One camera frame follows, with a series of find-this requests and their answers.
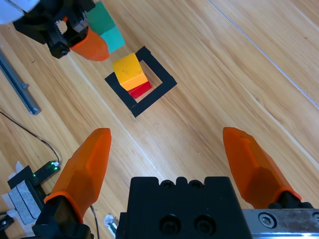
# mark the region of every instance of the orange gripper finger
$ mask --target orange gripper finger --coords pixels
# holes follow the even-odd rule
[[[256,209],[268,208],[284,191],[301,200],[273,159],[251,135],[225,127],[223,138],[231,173],[246,202]]]
[[[89,27],[85,39],[70,49],[91,61],[104,61],[110,57],[106,42]]]
[[[87,209],[97,201],[108,165],[111,147],[109,128],[98,128],[67,161],[53,190],[44,202],[64,196],[83,223]]]

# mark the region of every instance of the black tape outline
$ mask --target black tape outline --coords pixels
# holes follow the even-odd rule
[[[173,76],[171,76],[167,70],[165,70],[165,68],[157,61],[157,59],[155,59],[155,57],[145,46],[136,53],[136,56],[140,62],[144,61],[162,81],[159,86],[145,96],[140,102],[137,103],[136,100],[126,90],[124,90],[114,72],[105,78],[105,81],[129,108],[134,117],[139,116],[159,98],[170,91],[170,89],[177,85],[177,82]]]

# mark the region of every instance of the teal block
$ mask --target teal block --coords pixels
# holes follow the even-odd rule
[[[86,17],[88,18],[90,28],[99,36],[116,27],[115,22],[102,2],[97,2],[95,8],[86,13]]]
[[[110,54],[125,45],[125,41],[117,26],[111,30],[108,30],[107,32],[104,32],[100,36],[106,42],[106,44],[108,44]]]

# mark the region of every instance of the yellow block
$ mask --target yellow block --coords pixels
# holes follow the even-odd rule
[[[114,62],[113,68],[120,85],[127,91],[148,81],[135,53]]]

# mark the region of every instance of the stacked blocks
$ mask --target stacked blocks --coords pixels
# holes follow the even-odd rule
[[[152,88],[135,55],[114,62],[113,68],[120,85],[134,98],[138,98]]]
[[[118,27],[102,2],[97,2],[95,8],[89,11],[86,16],[91,29],[107,43],[110,54],[125,45]]]

